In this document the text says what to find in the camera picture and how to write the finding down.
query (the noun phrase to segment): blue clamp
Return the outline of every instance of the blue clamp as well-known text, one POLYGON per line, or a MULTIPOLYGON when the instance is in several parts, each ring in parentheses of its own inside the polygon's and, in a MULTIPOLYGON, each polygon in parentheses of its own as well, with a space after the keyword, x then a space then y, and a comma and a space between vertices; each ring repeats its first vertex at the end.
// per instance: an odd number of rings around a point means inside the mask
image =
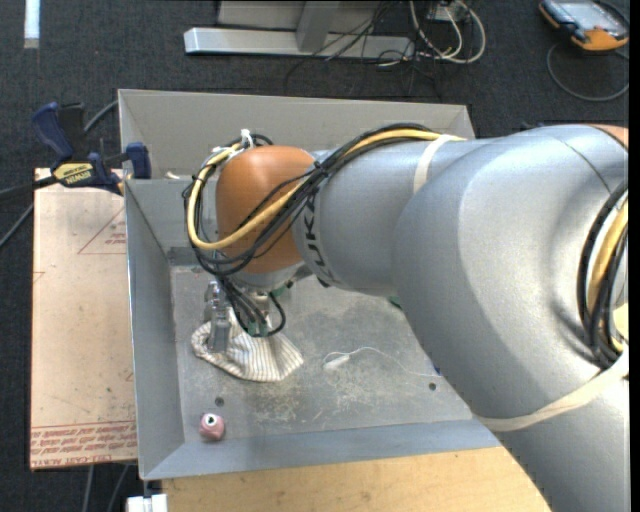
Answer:
POLYGON ((91 152, 84 160, 84 164, 74 166, 70 162, 74 156, 74 149, 60 125, 58 104, 52 102, 41 107, 31 116, 31 122, 38 140, 56 153, 56 161, 51 166, 54 181, 47 182, 47 185, 58 181, 67 187, 100 187, 119 194, 122 190, 118 186, 121 180, 118 175, 111 172, 110 166, 115 162, 122 163, 126 160, 131 161, 135 178, 151 178, 149 152, 142 142, 132 142, 127 146, 125 153, 104 160, 99 153, 91 152))

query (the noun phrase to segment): white cloth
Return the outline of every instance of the white cloth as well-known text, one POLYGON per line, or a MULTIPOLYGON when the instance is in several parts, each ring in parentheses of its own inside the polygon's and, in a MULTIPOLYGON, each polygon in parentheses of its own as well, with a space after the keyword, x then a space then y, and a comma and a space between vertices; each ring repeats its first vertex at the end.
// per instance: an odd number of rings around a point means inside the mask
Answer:
POLYGON ((284 334, 254 338, 240 327, 232 311, 229 321, 231 329, 224 353, 207 350, 211 322, 196 329, 191 336, 191 346, 197 357, 240 379, 256 382, 281 381, 304 362, 300 351, 284 334))

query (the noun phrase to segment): cardboard sheet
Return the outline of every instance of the cardboard sheet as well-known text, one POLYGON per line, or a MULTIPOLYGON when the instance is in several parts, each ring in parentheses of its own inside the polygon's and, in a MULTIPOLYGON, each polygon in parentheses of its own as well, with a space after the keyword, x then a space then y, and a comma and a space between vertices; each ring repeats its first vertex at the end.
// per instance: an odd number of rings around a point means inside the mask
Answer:
POLYGON ((32 469, 137 457, 124 200, 35 194, 32 469))

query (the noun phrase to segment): pink object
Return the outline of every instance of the pink object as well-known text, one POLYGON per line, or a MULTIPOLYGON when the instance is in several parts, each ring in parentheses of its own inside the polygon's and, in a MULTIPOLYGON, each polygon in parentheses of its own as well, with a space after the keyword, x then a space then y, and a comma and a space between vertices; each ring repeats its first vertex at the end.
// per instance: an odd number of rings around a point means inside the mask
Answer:
POLYGON ((222 416, 207 412, 200 418, 200 434, 204 437, 219 441, 224 434, 224 419, 222 416))

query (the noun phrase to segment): gray metal tray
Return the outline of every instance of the gray metal tray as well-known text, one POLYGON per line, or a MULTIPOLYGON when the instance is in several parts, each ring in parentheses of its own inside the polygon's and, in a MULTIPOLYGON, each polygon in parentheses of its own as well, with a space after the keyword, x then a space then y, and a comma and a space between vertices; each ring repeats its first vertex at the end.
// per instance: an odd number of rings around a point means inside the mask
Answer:
MULTIPOLYGON (((308 151, 398 121, 473 138, 464 106, 142 90, 120 90, 118 99, 122 147, 143 142, 154 178, 128 181, 125 198, 142 478, 498 445, 437 375, 401 311, 313 278, 283 297, 285 332, 305 359, 285 381, 244 382, 197 359, 189 337, 202 322, 209 276, 184 230, 180 194, 188 181, 162 179, 168 171, 191 176, 241 128, 308 151), (361 346, 387 355, 366 350, 334 372, 322 369, 329 352, 361 346), (224 417, 221 442, 200 438, 204 411, 224 417)), ((212 195, 204 216, 215 223, 212 195)))
MULTIPOLYGON (((197 359, 211 276, 183 228, 186 180, 128 181, 126 214, 139 467, 144 479, 495 446, 431 364, 402 312, 379 297, 325 289, 315 278, 282 297, 285 334, 304 365, 280 383, 247 382, 197 359), (333 351, 364 350, 323 369, 333 351), (203 412, 225 419, 219 442, 203 412)), ((215 223, 213 197, 205 218, 215 223)))

